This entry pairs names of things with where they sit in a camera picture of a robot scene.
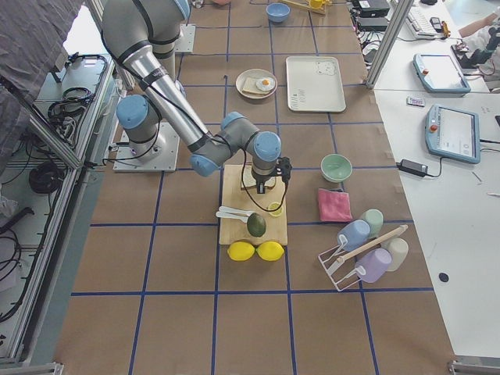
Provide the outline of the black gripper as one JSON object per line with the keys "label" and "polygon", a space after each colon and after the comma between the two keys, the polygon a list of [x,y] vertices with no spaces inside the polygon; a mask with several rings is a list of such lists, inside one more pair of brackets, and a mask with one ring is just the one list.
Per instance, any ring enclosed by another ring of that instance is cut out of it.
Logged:
{"label": "black gripper", "polygon": [[270,178],[265,182],[257,182],[255,187],[258,194],[265,194],[267,190],[273,188],[273,178]]}

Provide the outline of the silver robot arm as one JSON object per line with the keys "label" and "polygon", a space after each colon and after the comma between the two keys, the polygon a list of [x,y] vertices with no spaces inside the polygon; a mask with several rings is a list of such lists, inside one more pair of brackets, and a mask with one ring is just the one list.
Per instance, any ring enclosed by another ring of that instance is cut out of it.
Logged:
{"label": "silver robot arm", "polygon": [[207,177],[242,150],[252,156],[258,193],[271,177],[287,183],[291,164],[281,156],[275,133],[261,131],[239,112],[231,112],[220,132],[211,134],[162,65],[173,56],[180,25],[190,14],[188,1],[108,1],[102,14],[103,44],[186,144],[199,175]]}

